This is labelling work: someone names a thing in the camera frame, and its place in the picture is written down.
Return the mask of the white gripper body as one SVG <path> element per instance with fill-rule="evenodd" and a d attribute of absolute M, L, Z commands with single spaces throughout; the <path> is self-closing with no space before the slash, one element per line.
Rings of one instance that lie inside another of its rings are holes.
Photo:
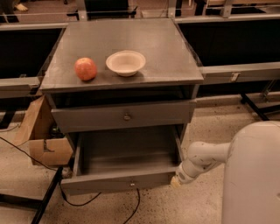
<path fill-rule="evenodd" d="M 182 162 L 176 170 L 175 178 L 183 184 L 190 184 L 200 175 L 200 169 L 192 162 Z"/>

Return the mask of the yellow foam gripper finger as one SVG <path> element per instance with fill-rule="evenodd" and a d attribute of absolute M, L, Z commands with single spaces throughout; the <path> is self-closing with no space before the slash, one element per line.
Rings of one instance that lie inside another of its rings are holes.
<path fill-rule="evenodd" d="M 180 182 L 176 177 L 171 178 L 171 186 L 172 187 L 180 187 Z"/>

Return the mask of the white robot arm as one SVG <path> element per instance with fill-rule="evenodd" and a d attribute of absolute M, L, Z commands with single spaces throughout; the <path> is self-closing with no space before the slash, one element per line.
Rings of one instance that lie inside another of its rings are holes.
<path fill-rule="evenodd" d="M 171 184 L 189 184 L 219 163 L 221 224 L 280 224 L 280 122 L 252 123 L 229 143 L 191 143 Z"/>

